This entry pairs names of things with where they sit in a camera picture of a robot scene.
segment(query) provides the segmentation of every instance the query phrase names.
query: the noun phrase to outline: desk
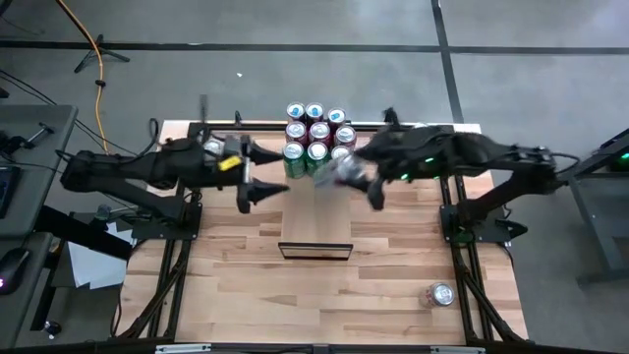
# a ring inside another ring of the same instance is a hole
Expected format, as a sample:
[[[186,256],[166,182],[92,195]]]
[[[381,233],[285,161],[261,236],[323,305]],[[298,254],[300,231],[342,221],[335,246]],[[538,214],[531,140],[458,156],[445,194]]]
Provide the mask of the desk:
[[[54,150],[65,149],[76,117],[77,109],[73,106],[3,105],[0,106],[0,130],[10,137],[19,135],[28,138],[39,130],[39,122],[52,127],[55,134],[35,142],[34,149],[19,149],[13,157],[18,162],[56,169],[60,158]],[[18,290],[11,295],[0,296],[0,348],[15,344],[52,242],[49,233],[31,232],[55,173],[42,167],[20,167],[22,176],[17,190],[5,218],[0,219],[0,257],[22,246],[25,237],[28,237],[24,246],[29,249],[30,258]]]
[[[184,137],[188,124],[166,121],[162,140]],[[456,125],[455,129],[478,131],[480,127]],[[284,140],[282,132],[250,134],[266,148]],[[252,174],[278,182],[283,169],[279,163],[256,166]],[[465,183],[470,198],[492,187],[489,173],[467,178]],[[455,287],[451,251],[438,223],[441,194],[437,181],[386,186],[386,205],[380,212],[371,211],[365,196],[353,193],[354,252],[348,262],[284,260],[277,247],[283,195],[260,202],[251,214],[242,215],[236,209],[233,188],[202,192],[201,232],[188,265],[178,341],[464,343],[458,302],[430,310],[419,301],[420,293],[437,281]],[[120,331],[153,295],[163,247],[163,241],[148,241],[130,260],[122,290]],[[478,248],[487,297],[512,328],[526,337],[508,257],[494,245],[479,244]],[[478,307],[474,300],[471,304],[480,333]]]
[[[0,130],[9,137],[28,139],[40,129],[39,122],[54,129],[54,134],[35,142],[35,148],[20,148],[13,154],[17,162],[34,163],[52,169],[56,169],[61,160],[55,149],[65,150],[76,118],[77,108],[68,105],[0,106]],[[0,158],[0,165],[5,162]],[[30,234],[55,175],[47,168],[18,166],[22,168],[22,174],[7,214],[0,219],[0,240]]]

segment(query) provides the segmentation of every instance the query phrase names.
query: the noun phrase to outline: wooden table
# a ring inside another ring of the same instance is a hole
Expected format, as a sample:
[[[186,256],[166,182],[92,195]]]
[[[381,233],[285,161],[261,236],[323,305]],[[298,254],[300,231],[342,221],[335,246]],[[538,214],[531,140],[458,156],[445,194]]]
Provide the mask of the wooden table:
[[[164,122],[162,141],[184,137],[188,124]],[[465,124],[455,129],[479,131],[480,127]],[[281,132],[251,135],[266,148],[279,150],[283,144]],[[281,163],[253,170],[255,177],[270,182],[282,182],[283,173]],[[492,187],[489,173],[466,178],[465,183],[470,198]],[[282,258],[277,243],[283,195],[243,215],[236,209],[233,189],[202,192],[200,237],[193,243],[189,261],[177,341],[464,343],[458,301],[448,308],[429,310],[418,298],[437,281],[455,287],[450,249],[442,240],[437,218],[441,205],[437,181],[386,186],[385,209],[379,212],[371,211],[365,197],[352,192],[351,242],[355,246],[348,262]],[[163,247],[163,241],[146,242],[130,260],[119,331],[131,324],[153,295]],[[487,297],[512,328],[526,337],[509,258],[495,245],[478,247]],[[471,306],[480,335],[476,301]]]

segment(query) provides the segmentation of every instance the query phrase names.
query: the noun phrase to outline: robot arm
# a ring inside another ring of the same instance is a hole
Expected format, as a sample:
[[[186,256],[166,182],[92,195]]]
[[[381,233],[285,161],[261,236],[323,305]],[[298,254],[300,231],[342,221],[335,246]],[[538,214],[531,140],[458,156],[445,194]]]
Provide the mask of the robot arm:
[[[363,178],[348,183],[367,193],[376,210],[384,205],[385,182],[410,183],[457,174],[475,177],[491,169],[513,171],[508,181],[485,195],[457,205],[463,224],[485,219],[491,210],[520,196],[548,194],[562,185],[556,180],[553,153],[544,147],[506,146],[481,134],[446,132],[439,126],[410,130],[395,124],[386,126],[358,148],[355,156],[377,166],[372,181]]]
[[[80,151],[68,161],[61,183],[73,192],[102,192],[159,216],[181,220],[186,202],[181,196],[159,197],[126,180],[144,181],[160,190],[177,184],[190,189],[237,186],[240,212],[250,212],[250,203],[288,190],[287,186],[252,179],[250,164],[265,164],[282,155],[252,142],[249,136],[211,137],[204,145],[193,138],[169,140],[161,151],[130,157]]]

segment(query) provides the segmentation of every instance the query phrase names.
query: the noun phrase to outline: orange cable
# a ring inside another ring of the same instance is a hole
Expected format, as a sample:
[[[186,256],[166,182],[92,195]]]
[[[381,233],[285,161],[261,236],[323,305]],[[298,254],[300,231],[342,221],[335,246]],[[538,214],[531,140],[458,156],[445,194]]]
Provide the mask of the orange cable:
[[[91,44],[92,48],[94,49],[94,52],[96,53],[96,57],[98,58],[98,69],[99,69],[98,79],[100,81],[103,81],[104,66],[102,64],[102,56],[100,55],[100,50],[98,50],[98,45],[96,45],[96,42],[94,42],[91,35],[89,35],[89,32],[87,31],[86,27],[83,26],[81,21],[79,21],[79,19],[70,10],[70,8],[68,8],[68,6],[63,2],[63,0],[57,0],[57,2],[66,10],[68,15],[70,15],[70,17],[75,21],[75,23],[79,26],[79,28],[81,28],[82,32],[86,35],[87,40],[89,40],[89,44]],[[109,149],[107,148],[107,141],[105,140],[105,132],[103,131],[102,124],[100,123],[100,98],[101,97],[102,97],[102,86],[98,85],[98,93],[96,94],[96,104],[94,105],[94,112],[96,114],[96,123],[98,124],[98,131],[100,132],[100,138],[102,139],[102,146],[105,149],[105,153],[109,153]]]

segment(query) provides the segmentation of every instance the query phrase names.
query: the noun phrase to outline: white paper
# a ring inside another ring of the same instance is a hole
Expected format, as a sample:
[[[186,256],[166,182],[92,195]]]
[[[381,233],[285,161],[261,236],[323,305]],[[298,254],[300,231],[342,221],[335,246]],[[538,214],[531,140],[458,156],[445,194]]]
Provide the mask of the white paper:
[[[107,232],[112,236],[133,242],[132,230],[118,232],[116,223],[107,224]],[[103,255],[86,247],[69,243],[72,271],[77,287],[89,283],[90,289],[120,284],[125,280],[127,263],[114,257]]]

